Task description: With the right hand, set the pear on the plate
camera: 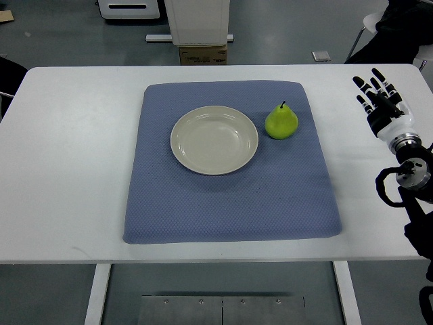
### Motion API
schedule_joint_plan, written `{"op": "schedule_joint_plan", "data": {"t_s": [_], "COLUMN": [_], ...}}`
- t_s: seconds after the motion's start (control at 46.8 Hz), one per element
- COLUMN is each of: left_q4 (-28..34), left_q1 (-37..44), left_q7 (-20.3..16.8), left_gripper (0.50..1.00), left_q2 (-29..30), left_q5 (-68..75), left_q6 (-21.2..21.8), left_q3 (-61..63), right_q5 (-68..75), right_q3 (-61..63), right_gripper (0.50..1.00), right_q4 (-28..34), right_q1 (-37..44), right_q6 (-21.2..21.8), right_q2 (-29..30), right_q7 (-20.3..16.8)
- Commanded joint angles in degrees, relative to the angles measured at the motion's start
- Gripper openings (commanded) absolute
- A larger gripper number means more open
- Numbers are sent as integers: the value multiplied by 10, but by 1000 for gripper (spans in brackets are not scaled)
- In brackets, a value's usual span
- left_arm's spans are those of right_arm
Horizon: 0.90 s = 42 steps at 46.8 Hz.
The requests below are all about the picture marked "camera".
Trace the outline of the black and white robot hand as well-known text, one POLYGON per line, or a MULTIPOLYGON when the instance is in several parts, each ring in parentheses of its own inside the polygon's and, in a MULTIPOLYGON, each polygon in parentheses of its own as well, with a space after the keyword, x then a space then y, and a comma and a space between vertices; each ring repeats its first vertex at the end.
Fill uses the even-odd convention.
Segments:
POLYGON ((362 92, 357 100, 367 114, 368 125, 373 134, 390 145, 406 133, 415 133, 414 117, 410 107, 395 86, 377 69, 372 68, 369 81, 352 78, 362 92))

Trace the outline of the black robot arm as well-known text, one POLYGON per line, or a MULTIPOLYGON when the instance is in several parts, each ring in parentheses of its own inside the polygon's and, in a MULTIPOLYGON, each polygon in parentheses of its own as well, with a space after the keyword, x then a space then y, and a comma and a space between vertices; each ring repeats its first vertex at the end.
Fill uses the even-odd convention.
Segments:
POLYGON ((432 260, 432 213, 426 213, 419 201, 432 203, 432 147, 425 148, 414 139, 404 141, 395 150, 397 167, 383 169, 375 179, 378 196, 388 206, 404 208, 409 223, 404 235, 418 255, 432 260), (387 193, 385 179, 396 176, 401 201, 392 201, 387 193))

